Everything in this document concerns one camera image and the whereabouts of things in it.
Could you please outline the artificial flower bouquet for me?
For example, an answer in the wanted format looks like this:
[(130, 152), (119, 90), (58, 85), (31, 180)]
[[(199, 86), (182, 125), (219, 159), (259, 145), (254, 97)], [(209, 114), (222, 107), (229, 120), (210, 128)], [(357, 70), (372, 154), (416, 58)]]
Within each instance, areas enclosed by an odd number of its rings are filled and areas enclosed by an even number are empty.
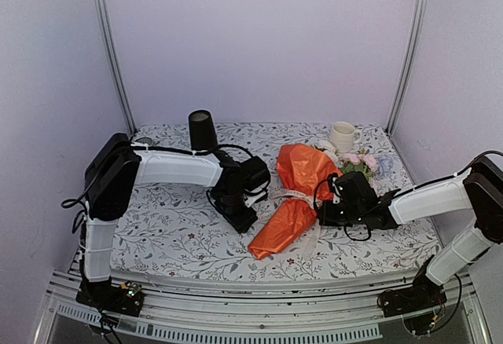
[(367, 182), (376, 192), (384, 190), (387, 177), (380, 165), (378, 156), (366, 151), (339, 152), (327, 140), (319, 140), (313, 145), (313, 148), (326, 154), (343, 174), (350, 171), (362, 172)]

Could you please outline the cream printed ribbon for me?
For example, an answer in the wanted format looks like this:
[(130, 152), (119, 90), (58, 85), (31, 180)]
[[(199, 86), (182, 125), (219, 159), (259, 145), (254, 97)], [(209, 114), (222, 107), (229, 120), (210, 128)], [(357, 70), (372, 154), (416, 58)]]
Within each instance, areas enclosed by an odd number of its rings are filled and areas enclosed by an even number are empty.
[[(321, 206), (321, 200), (315, 198), (313, 196), (308, 196), (302, 192), (298, 192), (295, 190), (285, 189), (285, 188), (277, 188), (269, 193), (269, 197), (271, 199), (296, 199), (303, 201), (310, 208), (314, 209), (315, 207)], [(317, 218), (315, 218), (315, 223), (312, 225), (312, 232), (309, 235), (309, 240), (305, 243), (303, 247), (302, 258), (307, 260), (315, 253), (315, 248), (318, 244), (318, 239), (321, 235), (321, 225)]]

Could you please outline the orange wrapping paper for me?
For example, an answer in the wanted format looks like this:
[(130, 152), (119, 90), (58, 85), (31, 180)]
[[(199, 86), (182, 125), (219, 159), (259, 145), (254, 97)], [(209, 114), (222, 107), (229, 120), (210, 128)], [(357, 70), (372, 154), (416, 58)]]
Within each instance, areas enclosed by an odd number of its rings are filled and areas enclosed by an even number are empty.
[(324, 200), (333, 200), (326, 180), (343, 173), (324, 152), (303, 144), (284, 145), (277, 157), (277, 174), (284, 200), (271, 219), (248, 245), (258, 260), (279, 254), (317, 220), (315, 209)]

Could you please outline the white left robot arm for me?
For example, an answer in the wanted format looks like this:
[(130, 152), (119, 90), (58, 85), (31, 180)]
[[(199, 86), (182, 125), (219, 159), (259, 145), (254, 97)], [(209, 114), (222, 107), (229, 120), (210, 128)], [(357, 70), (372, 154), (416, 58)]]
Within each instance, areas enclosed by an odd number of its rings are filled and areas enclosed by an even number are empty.
[(271, 176), (266, 163), (250, 155), (236, 161), (226, 145), (214, 143), (204, 150), (148, 146), (113, 134), (84, 174), (84, 190), (61, 206), (81, 206), (83, 217), (83, 275), (87, 296), (99, 307), (111, 307), (116, 289), (107, 280), (113, 236), (127, 211), (135, 188), (148, 184), (182, 184), (205, 187), (211, 205), (238, 232), (256, 221), (253, 204), (267, 197)]

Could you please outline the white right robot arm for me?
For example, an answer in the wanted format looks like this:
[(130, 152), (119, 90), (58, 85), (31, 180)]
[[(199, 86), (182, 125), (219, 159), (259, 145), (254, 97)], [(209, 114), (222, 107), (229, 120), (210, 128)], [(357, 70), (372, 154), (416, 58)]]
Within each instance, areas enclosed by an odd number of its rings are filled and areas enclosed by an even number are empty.
[(314, 210), (322, 226), (345, 229), (363, 225), (367, 232), (471, 210), (473, 223), (421, 266), (406, 293), (412, 309), (423, 309), (446, 281), (502, 242), (502, 171), (488, 158), (490, 155), (492, 151), (479, 154), (455, 174), (382, 196), (376, 195), (361, 172), (351, 171), (342, 177), (331, 174), (325, 183), (339, 200), (314, 202)]

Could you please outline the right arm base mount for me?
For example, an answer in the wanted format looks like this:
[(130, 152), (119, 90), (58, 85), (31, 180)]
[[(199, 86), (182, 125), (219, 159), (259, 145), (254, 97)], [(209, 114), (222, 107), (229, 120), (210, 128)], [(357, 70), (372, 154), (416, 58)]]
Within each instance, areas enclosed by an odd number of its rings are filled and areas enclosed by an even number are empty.
[(419, 269), (410, 286), (402, 289), (388, 289), (380, 293), (376, 303), (385, 317), (416, 313), (430, 309), (429, 313), (404, 319), (406, 330), (415, 336), (432, 333), (447, 302), (442, 286), (436, 285), (426, 277), (431, 256)]

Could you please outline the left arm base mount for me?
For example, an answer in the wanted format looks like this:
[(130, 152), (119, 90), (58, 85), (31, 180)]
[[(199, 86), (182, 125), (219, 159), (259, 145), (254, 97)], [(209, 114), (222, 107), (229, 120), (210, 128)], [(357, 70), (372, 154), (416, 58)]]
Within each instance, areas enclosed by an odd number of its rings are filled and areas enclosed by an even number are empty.
[(139, 317), (145, 295), (142, 286), (127, 281), (119, 286), (112, 279), (90, 282), (84, 278), (79, 286), (75, 300), (85, 306), (94, 307), (100, 312), (111, 312), (131, 317)]

